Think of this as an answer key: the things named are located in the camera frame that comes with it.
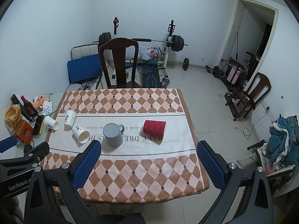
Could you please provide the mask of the grey ceramic mug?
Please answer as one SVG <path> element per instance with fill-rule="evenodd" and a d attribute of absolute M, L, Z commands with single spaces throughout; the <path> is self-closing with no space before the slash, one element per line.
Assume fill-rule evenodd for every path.
<path fill-rule="evenodd" d="M 123 124 L 108 123 L 103 128 L 104 141 L 113 148 L 117 148 L 123 143 Z"/>

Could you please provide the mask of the red ribbed paper cup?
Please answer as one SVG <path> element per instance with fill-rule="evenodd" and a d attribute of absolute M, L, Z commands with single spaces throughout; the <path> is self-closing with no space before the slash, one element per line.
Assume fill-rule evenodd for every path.
<path fill-rule="evenodd" d="M 149 136 L 163 138 L 166 128 L 166 121 L 146 120 L 143 124 L 143 132 Z"/>

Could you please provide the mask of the white paper cup lying left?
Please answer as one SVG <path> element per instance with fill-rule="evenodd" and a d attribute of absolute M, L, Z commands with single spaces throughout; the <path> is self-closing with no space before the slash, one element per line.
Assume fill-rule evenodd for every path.
<path fill-rule="evenodd" d="M 44 126 L 51 130 L 57 130 L 59 128 L 59 122 L 50 116 L 45 116 Z"/>

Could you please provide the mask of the white paper cup lying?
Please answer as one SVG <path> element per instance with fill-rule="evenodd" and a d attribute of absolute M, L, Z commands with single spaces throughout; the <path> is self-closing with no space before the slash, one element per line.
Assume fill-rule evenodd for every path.
<path fill-rule="evenodd" d="M 59 122 L 50 116 L 45 116 L 44 126 L 51 130 L 57 130 L 59 128 Z"/>
<path fill-rule="evenodd" d="M 75 139 L 78 140 L 78 142 L 80 144 L 84 144 L 84 143 L 88 142 L 90 139 L 89 131 L 83 129 L 82 127 L 80 127 L 77 124 L 75 124 L 72 127 L 72 132 L 73 132 L 73 136 L 75 137 Z"/>

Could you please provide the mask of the white paper cup upright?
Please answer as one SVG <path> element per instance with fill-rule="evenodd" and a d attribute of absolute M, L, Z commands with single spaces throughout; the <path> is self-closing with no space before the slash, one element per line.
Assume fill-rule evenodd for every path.
<path fill-rule="evenodd" d="M 66 129 L 71 129 L 74 125 L 77 113 L 71 109 L 66 111 L 65 119 L 64 119 L 64 127 Z"/>

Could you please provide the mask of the white paper cup lying front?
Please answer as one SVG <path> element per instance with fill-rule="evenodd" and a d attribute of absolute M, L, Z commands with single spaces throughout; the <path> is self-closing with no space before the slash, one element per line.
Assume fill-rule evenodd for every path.
<path fill-rule="evenodd" d="M 80 127 L 77 124 L 75 124 L 72 127 L 72 132 L 73 132 L 73 136 L 75 137 L 75 139 L 78 140 L 78 142 L 80 144 L 84 144 L 84 143 L 88 142 L 90 139 L 89 131 L 83 129 L 82 127 Z"/>

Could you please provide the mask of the pile of clothes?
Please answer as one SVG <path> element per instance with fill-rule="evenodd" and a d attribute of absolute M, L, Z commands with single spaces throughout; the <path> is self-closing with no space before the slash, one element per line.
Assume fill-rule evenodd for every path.
<path fill-rule="evenodd" d="M 298 117 L 280 116 L 269 128 L 270 137 L 261 147 L 266 174 L 284 167 L 298 169 Z"/>

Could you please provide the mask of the blue folding chair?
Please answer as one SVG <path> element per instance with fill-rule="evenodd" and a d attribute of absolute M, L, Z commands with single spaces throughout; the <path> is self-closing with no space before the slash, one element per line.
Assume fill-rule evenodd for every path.
<path fill-rule="evenodd" d="M 70 84 L 80 84 L 79 90 L 89 90 L 96 83 L 98 89 L 103 76 L 99 45 L 96 43 L 71 48 L 71 60 L 67 63 Z"/>

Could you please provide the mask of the checkered brown white tablecloth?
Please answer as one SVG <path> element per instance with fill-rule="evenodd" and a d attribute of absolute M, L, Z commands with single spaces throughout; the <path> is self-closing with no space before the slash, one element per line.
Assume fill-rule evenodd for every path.
<path fill-rule="evenodd" d="M 199 194 L 209 188 L 207 173 L 196 155 L 198 138 L 179 89 L 131 88 L 69 91 L 62 96 L 46 141 L 50 152 L 44 169 L 59 168 L 83 152 L 64 127 L 66 111 L 77 113 L 75 124 L 101 143 L 96 162 L 80 196 L 105 203 L 164 202 Z M 163 138 L 145 134 L 146 120 L 166 121 Z M 123 124 L 123 143 L 117 148 L 104 141 L 108 123 Z"/>

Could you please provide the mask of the pink seat exercise machine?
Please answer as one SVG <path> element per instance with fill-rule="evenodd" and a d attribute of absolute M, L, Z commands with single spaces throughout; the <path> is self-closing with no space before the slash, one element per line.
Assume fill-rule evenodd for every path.
<path fill-rule="evenodd" d="M 221 65 L 223 67 L 227 66 L 220 79 L 228 91 L 232 93 L 235 88 L 242 88 L 248 72 L 247 67 L 235 61 L 232 57 L 229 57 L 228 60 L 221 59 Z"/>

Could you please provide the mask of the long barbell on floor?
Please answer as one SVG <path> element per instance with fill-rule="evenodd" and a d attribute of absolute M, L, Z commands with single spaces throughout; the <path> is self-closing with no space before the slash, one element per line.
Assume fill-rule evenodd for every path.
<path fill-rule="evenodd" d="M 189 59 L 184 58 L 184 60 L 182 62 L 182 69 L 184 71 L 187 71 L 189 66 L 190 66 Z M 206 66 L 191 65 L 191 69 L 198 70 L 201 72 L 205 71 L 207 73 L 211 73 L 215 78 L 220 78 L 221 76 L 224 76 L 224 71 L 222 69 L 220 69 L 218 66 L 214 66 L 213 68 L 211 68 L 207 65 Z"/>

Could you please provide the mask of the small dumbbell on floor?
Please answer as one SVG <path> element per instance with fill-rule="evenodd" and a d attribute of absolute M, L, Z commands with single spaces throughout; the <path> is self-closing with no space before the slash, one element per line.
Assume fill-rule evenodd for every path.
<path fill-rule="evenodd" d="M 169 84 L 170 84 L 170 79 L 169 79 L 169 76 L 166 75 L 160 81 L 160 86 L 161 86 L 161 88 L 167 88 Z"/>

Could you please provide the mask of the blue badminton racket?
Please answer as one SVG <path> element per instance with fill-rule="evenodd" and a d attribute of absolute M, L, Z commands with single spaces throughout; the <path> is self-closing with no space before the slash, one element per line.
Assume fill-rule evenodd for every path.
<path fill-rule="evenodd" d="M 149 75 L 156 71 L 165 70 L 165 69 L 166 69 L 165 67 L 152 67 L 152 66 L 143 65 L 137 69 L 137 72 L 141 75 Z"/>

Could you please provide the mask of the white red plastic bag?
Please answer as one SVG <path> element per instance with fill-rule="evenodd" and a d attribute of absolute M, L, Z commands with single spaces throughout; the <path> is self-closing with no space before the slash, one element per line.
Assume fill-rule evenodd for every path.
<path fill-rule="evenodd" d="M 139 49 L 141 59 L 148 61 L 156 58 L 156 53 L 152 45 L 144 46 Z"/>

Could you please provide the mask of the barbell on weight bench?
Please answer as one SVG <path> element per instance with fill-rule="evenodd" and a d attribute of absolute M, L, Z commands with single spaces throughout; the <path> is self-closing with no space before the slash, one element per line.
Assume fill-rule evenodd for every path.
<path fill-rule="evenodd" d="M 118 27 L 119 27 L 119 19 L 115 17 L 113 20 L 113 36 L 111 36 L 111 33 L 109 32 L 104 32 L 99 36 L 98 41 L 94 41 L 93 43 L 102 46 L 106 42 L 110 41 L 112 38 L 117 38 Z M 185 46 L 188 46 L 187 44 L 185 44 L 182 36 L 175 35 L 174 31 L 175 31 L 175 24 L 174 21 L 172 20 L 168 26 L 167 38 L 165 41 L 149 39 L 149 38 L 132 38 L 132 40 L 140 43 L 152 43 L 152 42 L 164 43 L 165 45 L 163 51 L 160 48 L 158 48 L 158 50 L 160 51 L 160 57 L 158 59 L 157 64 L 160 65 L 161 67 L 166 67 L 170 51 L 180 52 L 183 50 Z"/>

